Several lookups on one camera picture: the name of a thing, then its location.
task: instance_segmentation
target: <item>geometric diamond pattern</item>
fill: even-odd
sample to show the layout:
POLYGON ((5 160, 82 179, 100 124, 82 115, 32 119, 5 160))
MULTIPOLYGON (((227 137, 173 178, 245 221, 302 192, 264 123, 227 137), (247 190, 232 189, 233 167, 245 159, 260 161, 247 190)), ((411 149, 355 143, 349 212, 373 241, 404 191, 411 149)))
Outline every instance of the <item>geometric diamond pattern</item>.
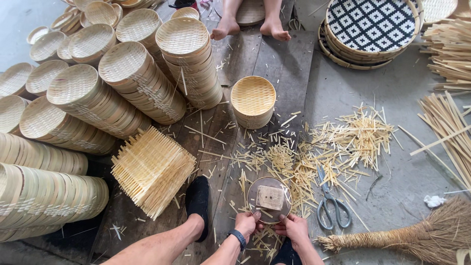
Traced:
POLYGON ((326 19, 342 43, 368 52, 396 50, 411 40, 415 29, 404 0, 334 0, 326 19))

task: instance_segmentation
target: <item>broom bristles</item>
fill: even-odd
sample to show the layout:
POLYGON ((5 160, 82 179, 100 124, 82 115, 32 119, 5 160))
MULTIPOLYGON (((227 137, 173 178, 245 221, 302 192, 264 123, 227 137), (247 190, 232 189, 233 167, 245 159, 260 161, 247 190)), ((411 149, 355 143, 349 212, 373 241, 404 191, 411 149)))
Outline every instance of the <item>broom bristles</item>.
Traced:
POLYGON ((390 248, 432 264, 456 265, 456 251, 471 248, 471 203, 455 196, 409 227, 316 240, 335 253, 341 248, 390 248))

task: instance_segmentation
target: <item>wooden block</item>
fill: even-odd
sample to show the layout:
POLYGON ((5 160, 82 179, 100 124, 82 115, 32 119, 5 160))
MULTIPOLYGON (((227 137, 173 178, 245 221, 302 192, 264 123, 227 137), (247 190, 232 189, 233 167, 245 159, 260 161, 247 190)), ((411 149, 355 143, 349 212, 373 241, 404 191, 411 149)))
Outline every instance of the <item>wooden block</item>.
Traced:
POLYGON ((259 186, 257 189, 256 205, 267 209, 280 211, 283 209, 284 193, 282 189, 259 186))

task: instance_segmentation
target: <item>watch strap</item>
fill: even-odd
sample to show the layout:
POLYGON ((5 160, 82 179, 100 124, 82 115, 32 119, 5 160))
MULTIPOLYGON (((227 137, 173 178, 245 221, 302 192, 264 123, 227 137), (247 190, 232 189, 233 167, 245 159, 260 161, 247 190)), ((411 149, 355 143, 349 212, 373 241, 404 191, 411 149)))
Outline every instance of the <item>watch strap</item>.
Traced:
POLYGON ((229 236, 229 235, 234 235, 235 237, 237 237, 237 239, 239 239, 239 241, 240 241, 240 251, 242 251, 245 248, 245 245, 247 244, 245 242, 244 236, 239 231, 237 231, 235 229, 232 229, 231 231, 227 232, 227 236, 229 236))

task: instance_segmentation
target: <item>black shoe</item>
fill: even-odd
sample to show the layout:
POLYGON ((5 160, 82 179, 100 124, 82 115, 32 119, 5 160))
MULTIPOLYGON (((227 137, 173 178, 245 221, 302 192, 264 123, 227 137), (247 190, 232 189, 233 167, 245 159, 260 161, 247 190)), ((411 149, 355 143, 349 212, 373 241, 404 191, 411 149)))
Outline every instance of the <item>black shoe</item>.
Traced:
POLYGON ((291 245, 291 239, 289 237, 284 239, 283 245, 281 245, 278 254, 271 261, 270 265, 275 265, 278 263, 283 263, 286 265, 302 265, 301 258, 299 258, 298 253, 294 251, 293 246, 291 245))
POLYGON ((185 195, 185 208, 187 216, 198 214, 204 220, 204 229, 201 237, 196 242, 203 242, 208 236, 208 200, 209 185, 205 176, 196 177, 188 186, 185 195))

